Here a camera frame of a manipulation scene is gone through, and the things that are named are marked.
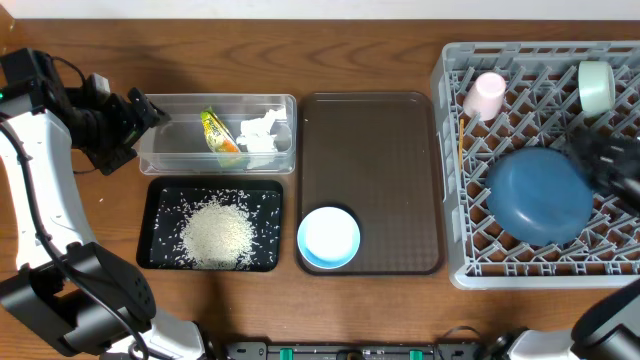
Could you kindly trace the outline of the dark blue plate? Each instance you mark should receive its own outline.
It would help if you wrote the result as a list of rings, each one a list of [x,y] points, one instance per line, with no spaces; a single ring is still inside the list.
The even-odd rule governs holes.
[[[526,147],[500,158],[485,187],[498,225],[532,246],[566,244],[591,218],[591,188],[571,161],[553,149]]]

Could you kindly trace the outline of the mint green bowl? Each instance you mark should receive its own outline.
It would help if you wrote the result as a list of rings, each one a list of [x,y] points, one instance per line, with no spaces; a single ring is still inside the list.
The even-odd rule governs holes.
[[[578,68],[578,90],[586,116],[593,117],[612,110],[615,80],[611,65],[605,61],[582,61]]]

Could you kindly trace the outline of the yellow snack wrapper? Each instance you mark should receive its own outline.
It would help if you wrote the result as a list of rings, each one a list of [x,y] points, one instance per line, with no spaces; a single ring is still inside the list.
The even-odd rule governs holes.
[[[239,145],[225,123],[213,111],[213,108],[204,109],[200,113],[200,119],[206,144],[210,151],[216,154],[220,166],[223,168],[243,166],[245,159]]]

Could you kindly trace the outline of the pink cup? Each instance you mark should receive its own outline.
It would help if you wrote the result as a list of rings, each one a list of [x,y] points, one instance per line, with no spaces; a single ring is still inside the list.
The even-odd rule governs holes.
[[[506,87],[505,79],[498,73],[481,74],[464,99],[464,113],[470,118],[478,115],[481,121],[494,119],[502,108]]]

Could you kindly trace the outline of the white napkin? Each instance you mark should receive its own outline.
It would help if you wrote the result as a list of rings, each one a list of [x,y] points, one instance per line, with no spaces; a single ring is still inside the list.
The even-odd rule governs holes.
[[[287,126],[284,107],[268,110],[262,117],[243,120],[236,145],[249,153],[285,152],[291,146],[291,133]]]

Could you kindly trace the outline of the wooden chopstick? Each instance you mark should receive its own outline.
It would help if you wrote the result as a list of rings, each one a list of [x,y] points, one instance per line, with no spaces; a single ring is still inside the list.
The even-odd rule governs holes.
[[[463,170],[463,150],[464,150],[464,126],[465,119],[461,118],[459,120],[459,129],[458,129],[458,169],[462,173]]]

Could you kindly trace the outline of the light blue bowl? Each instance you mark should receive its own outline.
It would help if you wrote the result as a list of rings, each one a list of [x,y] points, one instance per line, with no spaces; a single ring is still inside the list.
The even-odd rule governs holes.
[[[348,264],[357,254],[361,232],[356,219],[338,207],[320,207],[301,221],[297,236],[300,255],[312,266],[333,270]]]

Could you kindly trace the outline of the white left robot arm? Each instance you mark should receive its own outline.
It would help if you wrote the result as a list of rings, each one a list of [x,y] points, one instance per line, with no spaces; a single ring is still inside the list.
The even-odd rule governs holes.
[[[18,228],[17,272],[1,304],[58,353],[103,359],[205,359],[198,325],[159,310],[139,269],[102,247],[77,189],[73,150],[105,175],[132,160],[135,143],[168,115],[98,75],[64,86],[57,59],[23,48],[1,69],[1,160]]]

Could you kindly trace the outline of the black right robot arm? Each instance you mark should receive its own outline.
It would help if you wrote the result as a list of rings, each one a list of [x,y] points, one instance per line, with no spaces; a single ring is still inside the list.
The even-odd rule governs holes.
[[[587,181],[615,195],[623,208],[639,214],[639,142],[581,131],[570,141],[570,158]],[[518,329],[499,337],[485,359],[639,360],[639,282],[592,306],[570,332]]]

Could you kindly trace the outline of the grey dishwasher rack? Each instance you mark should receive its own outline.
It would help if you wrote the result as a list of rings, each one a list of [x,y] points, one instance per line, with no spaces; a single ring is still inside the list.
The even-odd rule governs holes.
[[[590,118],[582,109],[578,68],[605,61],[613,69],[612,110]],[[463,102],[485,72],[507,84],[502,108],[481,121]],[[596,195],[584,230],[564,245],[536,247],[495,221],[484,182],[502,156],[528,147],[560,149],[570,132],[639,136],[639,45],[612,42],[450,43],[431,76],[448,273],[464,290],[620,288],[639,276],[639,221],[614,196]],[[459,120],[465,119],[463,170],[458,169]]]

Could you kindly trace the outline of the clear plastic bin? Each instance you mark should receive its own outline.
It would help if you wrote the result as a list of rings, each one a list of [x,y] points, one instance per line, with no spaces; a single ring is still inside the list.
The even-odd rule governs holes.
[[[152,94],[149,99],[170,115],[170,120],[148,130],[137,143],[140,170],[146,175],[288,174],[295,168],[297,103],[289,94]],[[291,146],[285,152],[249,153],[241,150],[244,165],[223,168],[208,148],[200,113],[212,107],[232,136],[240,123],[282,107],[287,112]]]

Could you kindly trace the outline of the brown serving tray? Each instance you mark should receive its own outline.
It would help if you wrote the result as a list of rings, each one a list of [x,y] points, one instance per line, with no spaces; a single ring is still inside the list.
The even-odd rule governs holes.
[[[335,206],[358,223],[354,258],[317,276],[431,275],[444,260],[442,176],[431,101],[419,92],[314,93],[302,106],[298,211]]]

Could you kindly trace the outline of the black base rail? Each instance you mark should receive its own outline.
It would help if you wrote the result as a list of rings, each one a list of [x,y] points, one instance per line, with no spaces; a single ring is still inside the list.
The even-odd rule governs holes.
[[[478,343],[440,344],[268,344],[245,341],[217,345],[221,360],[481,360],[499,359]]]

